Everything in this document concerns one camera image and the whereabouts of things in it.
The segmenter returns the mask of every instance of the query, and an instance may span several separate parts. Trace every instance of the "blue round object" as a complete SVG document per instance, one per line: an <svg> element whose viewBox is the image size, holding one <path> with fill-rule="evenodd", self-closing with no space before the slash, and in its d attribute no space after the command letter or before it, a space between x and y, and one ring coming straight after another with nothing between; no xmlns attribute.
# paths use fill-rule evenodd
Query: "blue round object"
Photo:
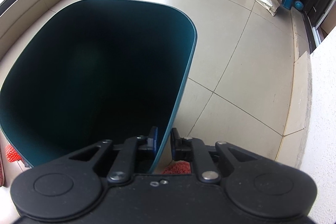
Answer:
<svg viewBox="0 0 336 224"><path fill-rule="evenodd" d="M303 10L303 3L301 1L294 2L294 7L296 10L302 11Z"/></svg>

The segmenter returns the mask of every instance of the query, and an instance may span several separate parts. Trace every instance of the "trash bin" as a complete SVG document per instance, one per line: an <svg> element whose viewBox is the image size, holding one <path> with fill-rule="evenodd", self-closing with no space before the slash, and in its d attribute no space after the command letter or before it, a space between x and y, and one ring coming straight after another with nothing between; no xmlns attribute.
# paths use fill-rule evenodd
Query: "trash bin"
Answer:
<svg viewBox="0 0 336 224"><path fill-rule="evenodd" d="M0 125L36 166L102 139L169 136L197 40L189 17L136 0L81 0L23 50L0 92Z"/></svg>

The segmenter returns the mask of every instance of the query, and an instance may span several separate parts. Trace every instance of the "screw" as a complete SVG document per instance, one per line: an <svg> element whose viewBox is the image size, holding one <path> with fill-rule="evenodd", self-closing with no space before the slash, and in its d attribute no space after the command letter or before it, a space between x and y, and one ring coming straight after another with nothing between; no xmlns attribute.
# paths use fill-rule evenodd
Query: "screw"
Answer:
<svg viewBox="0 0 336 224"><path fill-rule="evenodd" d="M117 172L112 172L112 174L110 175L110 179L118 181L118 180L124 179L125 176L126 174L124 172L117 171Z"/></svg>
<svg viewBox="0 0 336 224"><path fill-rule="evenodd" d="M218 173L215 171L206 171L202 173L202 178L206 180L213 180L219 177Z"/></svg>
<svg viewBox="0 0 336 224"><path fill-rule="evenodd" d="M169 183L169 181L168 181L168 180L166 180L166 179L162 179L162 180L160 180L160 183L161 183L161 184L168 184L168 183Z"/></svg>
<svg viewBox="0 0 336 224"><path fill-rule="evenodd" d="M157 181L151 181L149 185L153 187L158 187L160 184Z"/></svg>

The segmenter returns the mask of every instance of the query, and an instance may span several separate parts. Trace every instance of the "red fluffy object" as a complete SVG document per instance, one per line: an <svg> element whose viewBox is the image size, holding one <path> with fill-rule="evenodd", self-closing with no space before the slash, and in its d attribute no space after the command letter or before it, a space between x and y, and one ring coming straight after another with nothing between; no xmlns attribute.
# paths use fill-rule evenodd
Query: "red fluffy object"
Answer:
<svg viewBox="0 0 336 224"><path fill-rule="evenodd" d="M172 165L169 165L165 168L165 170L162 172L164 175L177 175L177 174L190 174L190 163L180 160Z"/></svg>
<svg viewBox="0 0 336 224"><path fill-rule="evenodd" d="M10 144L6 145L6 158L9 162L14 162L16 160L21 160L21 156L16 152L13 146Z"/></svg>

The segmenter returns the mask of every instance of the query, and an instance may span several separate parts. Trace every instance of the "textured white wall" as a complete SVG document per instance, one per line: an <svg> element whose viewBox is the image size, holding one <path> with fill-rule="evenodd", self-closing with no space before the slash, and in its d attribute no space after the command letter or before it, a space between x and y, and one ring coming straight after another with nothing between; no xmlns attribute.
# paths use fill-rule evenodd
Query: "textured white wall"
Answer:
<svg viewBox="0 0 336 224"><path fill-rule="evenodd" d="M336 222L336 28L311 54L312 109L301 170L316 182L310 217Z"/></svg>

